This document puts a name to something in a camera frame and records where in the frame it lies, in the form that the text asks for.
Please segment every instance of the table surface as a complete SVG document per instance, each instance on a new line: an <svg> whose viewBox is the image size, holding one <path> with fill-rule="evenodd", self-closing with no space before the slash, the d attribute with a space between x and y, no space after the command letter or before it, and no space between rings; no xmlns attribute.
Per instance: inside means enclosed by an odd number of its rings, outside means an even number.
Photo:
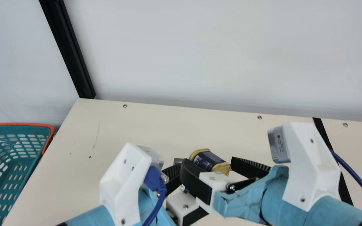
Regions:
<svg viewBox="0 0 362 226"><path fill-rule="evenodd" d="M99 180L126 142L151 147L164 157L164 167L172 165L174 158L186 158L201 148L209 148L228 162L237 156L273 166L267 130L292 121L313 122L312 118L266 114L260 114L259 120L258 115L79 99L4 226L57 225L97 207ZM362 123L348 122L348 127L342 123L324 121L335 151L362 176L362 135L358 135L362 134ZM349 175L344 176L355 206L362 208L362 190ZM197 225L223 223L256 225L236 218L224 219L218 213L204 217Z"/></svg>

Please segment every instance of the black strap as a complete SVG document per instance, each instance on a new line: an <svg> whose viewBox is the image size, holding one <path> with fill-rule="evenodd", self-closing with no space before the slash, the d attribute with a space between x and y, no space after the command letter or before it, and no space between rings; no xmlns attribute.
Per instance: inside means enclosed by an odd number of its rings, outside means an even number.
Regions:
<svg viewBox="0 0 362 226"><path fill-rule="evenodd" d="M237 157L231 158L231 169L247 178L263 178L270 171L270 166Z"/></svg>
<svg viewBox="0 0 362 226"><path fill-rule="evenodd" d="M181 170L181 164L170 166L162 170L162 172L168 176L168 182L166 184L167 188L166 197L169 194L171 194L173 191L175 191L175 189L177 189L179 186L181 186L180 170Z"/></svg>
<svg viewBox="0 0 362 226"><path fill-rule="evenodd" d="M326 134L326 130L325 130L325 127L323 126L322 120L319 118L313 118L313 120L314 120L314 124L315 124L319 134L323 138L323 141L325 141L326 146L330 150L333 150L332 144L330 143L328 135ZM353 201L352 201L352 198L350 197L349 189L347 188L343 173L340 173L339 195L343 202L353 206Z"/></svg>
<svg viewBox="0 0 362 226"><path fill-rule="evenodd" d="M208 215L208 213L199 207L198 209L195 209L191 213L184 216L184 219L182 220L182 226L190 226L206 215Z"/></svg>
<svg viewBox="0 0 362 226"><path fill-rule="evenodd" d="M189 159L184 159L181 164L180 180L193 196L210 205L211 187L199 179L199 174L204 172L207 171Z"/></svg>

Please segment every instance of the white backdrop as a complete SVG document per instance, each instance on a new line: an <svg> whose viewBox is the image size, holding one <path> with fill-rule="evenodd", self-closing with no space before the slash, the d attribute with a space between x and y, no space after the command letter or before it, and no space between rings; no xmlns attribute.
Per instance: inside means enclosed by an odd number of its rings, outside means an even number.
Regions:
<svg viewBox="0 0 362 226"><path fill-rule="evenodd" d="M65 0L101 99L362 121L362 0Z"/></svg>
<svg viewBox="0 0 362 226"><path fill-rule="evenodd" d="M60 126L77 98L39 1L0 1L0 122Z"/></svg>

